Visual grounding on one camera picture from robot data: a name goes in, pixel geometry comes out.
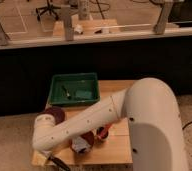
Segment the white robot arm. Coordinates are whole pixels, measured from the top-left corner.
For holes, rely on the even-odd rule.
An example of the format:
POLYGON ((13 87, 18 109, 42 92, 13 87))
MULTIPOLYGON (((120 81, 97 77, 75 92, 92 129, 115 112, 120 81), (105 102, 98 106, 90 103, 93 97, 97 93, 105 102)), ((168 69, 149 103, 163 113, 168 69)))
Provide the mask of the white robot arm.
POLYGON ((179 106, 172 89, 143 78, 60 124, 50 114, 34 122, 32 147, 49 157, 65 141, 126 118, 133 171, 189 171, 179 106))

